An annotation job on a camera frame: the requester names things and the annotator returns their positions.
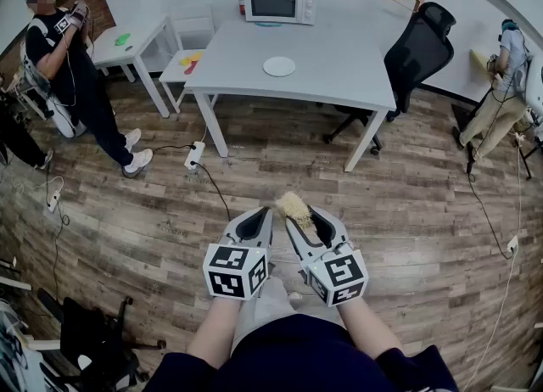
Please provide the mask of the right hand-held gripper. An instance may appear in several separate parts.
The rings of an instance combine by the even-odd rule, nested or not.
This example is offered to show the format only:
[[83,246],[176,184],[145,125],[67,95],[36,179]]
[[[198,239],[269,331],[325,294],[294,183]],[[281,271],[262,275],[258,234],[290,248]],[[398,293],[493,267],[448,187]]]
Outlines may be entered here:
[[369,275],[360,250],[348,242],[349,235],[339,218],[316,206],[309,205],[308,209],[321,242],[311,243],[291,217],[285,221],[288,237],[302,261],[305,283],[328,307],[361,298]]

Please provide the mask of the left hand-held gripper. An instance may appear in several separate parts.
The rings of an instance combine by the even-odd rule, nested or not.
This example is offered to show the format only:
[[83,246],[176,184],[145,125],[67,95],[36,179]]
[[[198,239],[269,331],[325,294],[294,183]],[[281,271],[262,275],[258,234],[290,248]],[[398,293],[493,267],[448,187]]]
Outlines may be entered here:
[[209,245],[203,270],[213,297],[251,300],[260,291],[270,276],[272,221],[269,207],[246,211],[228,223],[218,242]]

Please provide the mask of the tan fluffy sponge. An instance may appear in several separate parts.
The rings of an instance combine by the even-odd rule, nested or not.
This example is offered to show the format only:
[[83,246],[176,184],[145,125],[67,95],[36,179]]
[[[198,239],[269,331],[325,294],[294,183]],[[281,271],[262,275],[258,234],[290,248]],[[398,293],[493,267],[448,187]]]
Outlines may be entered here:
[[313,224],[310,209],[298,194],[288,191],[275,201],[275,205],[284,220],[290,217],[302,229]]

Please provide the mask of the white round plate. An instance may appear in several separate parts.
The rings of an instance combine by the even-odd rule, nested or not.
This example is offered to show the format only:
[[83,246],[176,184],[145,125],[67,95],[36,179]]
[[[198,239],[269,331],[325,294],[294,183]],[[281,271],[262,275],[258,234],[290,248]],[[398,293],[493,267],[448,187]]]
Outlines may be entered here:
[[263,70],[273,77],[289,76],[294,73],[295,68],[295,62],[283,56],[269,58],[263,64]]

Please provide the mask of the person's right forearm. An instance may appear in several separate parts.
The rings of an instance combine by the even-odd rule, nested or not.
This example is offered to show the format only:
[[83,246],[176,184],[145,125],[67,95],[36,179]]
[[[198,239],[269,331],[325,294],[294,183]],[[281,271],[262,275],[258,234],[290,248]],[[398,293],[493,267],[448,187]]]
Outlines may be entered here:
[[341,319],[355,346],[372,359],[401,344],[390,328],[362,298],[355,298],[337,307]]

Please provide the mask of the person's left forearm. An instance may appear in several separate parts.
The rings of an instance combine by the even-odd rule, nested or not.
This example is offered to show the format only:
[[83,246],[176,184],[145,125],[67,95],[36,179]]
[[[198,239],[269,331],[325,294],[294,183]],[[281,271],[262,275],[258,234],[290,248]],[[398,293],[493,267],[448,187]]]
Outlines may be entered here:
[[216,369],[224,365],[231,355],[241,304],[240,300],[214,298],[187,353]]

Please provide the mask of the person's light shorts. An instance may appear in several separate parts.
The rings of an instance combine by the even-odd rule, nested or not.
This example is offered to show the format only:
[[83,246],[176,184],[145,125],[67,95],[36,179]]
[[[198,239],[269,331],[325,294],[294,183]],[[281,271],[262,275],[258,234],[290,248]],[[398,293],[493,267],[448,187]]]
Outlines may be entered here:
[[278,277],[269,277],[261,288],[259,296],[242,303],[231,353],[235,351],[242,339],[257,328],[295,314],[313,316],[344,327],[337,310],[327,308],[316,296],[303,296],[302,300],[290,301],[283,281]]

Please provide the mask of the person's dark shirt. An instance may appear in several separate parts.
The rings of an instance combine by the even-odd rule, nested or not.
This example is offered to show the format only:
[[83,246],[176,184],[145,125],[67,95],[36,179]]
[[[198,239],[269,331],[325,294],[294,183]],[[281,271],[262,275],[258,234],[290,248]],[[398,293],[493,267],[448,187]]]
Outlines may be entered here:
[[371,358],[337,324],[302,314],[258,328],[215,369],[184,353],[164,356],[143,392],[459,392],[436,346]]

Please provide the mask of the large white table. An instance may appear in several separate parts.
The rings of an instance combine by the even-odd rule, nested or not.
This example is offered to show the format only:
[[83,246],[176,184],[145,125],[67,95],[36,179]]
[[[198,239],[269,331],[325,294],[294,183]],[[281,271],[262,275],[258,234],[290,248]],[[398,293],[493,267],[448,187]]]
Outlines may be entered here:
[[[273,77],[264,62],[295,62],[289,76]],[[383,57],[372,33],[358,20],[331,18],[315,25],[259,27],[243,20],[223,23],[185,84],[193,92],[218,154],[228,147],[210,102],[212,95],[285,98],[368,109],[371,115],[344,164],[353,171],[395,107]]]

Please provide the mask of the black swivel chair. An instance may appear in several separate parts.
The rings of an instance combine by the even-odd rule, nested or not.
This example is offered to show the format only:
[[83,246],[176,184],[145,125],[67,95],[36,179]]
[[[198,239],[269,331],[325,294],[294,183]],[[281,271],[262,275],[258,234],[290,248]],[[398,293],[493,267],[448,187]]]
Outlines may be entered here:
[[40,365],[46,379],[61,392],[68,392],[69,386],[80,392],[126,392],[150,379],[139,369],[134,351],[163,350],[166,342],[139,344],[123,339],[126,308],[133,303],[132,297],[123,299],[116,316],[105,315],[99,308],[89,310],[71,298],[60,303],[42,288],[37,297],[60,322],[61,354],[80,371],[75,376],[55,377],[44,364]]

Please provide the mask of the black mesh office chair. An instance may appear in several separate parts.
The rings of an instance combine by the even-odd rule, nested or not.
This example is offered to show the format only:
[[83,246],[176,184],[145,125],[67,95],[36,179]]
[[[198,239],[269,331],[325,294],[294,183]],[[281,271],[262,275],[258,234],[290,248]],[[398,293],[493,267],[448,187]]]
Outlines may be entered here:
[[388,112],[386,121],[405,113],[412,90],[450,63],[454,49],[447,36],[455,23],[453,15],[434,2],[424,3],[410,18],[383,59],[395,99],[395,109]]

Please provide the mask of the white curved seat base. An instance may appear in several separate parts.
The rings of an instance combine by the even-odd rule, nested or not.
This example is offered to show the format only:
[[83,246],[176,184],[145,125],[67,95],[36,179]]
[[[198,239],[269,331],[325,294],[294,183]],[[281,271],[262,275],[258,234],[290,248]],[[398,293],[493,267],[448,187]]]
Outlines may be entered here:
[[51,120],[66,138],[79,137],[86,131],[86,126],[78,121],[74,123],[70,113],[51,89],[49,81],[44,78],[29,60],[25,42],[20,44],[22,76],[18,86],[19,95],[44,120]]

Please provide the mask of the small white chair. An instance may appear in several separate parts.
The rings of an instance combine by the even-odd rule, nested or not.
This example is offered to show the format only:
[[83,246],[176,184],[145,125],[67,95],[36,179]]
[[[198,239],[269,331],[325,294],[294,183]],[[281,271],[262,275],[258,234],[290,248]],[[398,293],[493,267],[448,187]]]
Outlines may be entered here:
[[188,66],[182,66],[179,61],[198,51],[204,52],[215,35],[215,25],[212,7],[209,3],[172,6],[170,17],[175,35],[179,38],[180,49],[171,55],[168,65],[159,77],[159,82],[164,88],[173,109],[179,113],[184,97],[193,93],[183,88],[181,94],[175,97],[170,89],[170,84],[185,85],[188,77],[193,73],[185,75],[184,70]]

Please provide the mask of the small white table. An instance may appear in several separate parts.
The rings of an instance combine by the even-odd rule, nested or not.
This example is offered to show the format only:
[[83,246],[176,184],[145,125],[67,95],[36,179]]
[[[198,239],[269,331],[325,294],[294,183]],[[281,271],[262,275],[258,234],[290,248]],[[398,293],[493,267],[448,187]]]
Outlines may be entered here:
[[[105,30],[87,48],[95,67],[105,75],[110,69],[119,67],[129,82],[140,81],[164,118],[170,115],[170,110],[151,75],[163,72],[170,61],[173,46],[166,35],[170,27],[165,15],[133,20]],[[130,33],[130,38],[124,46],[116,47],[115,39],[125,33]]]

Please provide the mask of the yellow flat pad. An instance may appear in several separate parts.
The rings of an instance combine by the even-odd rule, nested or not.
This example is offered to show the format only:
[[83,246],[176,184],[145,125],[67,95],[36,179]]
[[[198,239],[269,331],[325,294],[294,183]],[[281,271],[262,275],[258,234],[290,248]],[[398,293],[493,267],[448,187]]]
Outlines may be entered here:
[[470,50],[470,58],[471,58],[472,63],[475,65],[475,67],[477,68],[478,71],[483,72],[486,75],[489,74],[489,71],[487,69],[487,62],[488,62],[489,59],[487,57],[485,57],[483,54],[471,49]]

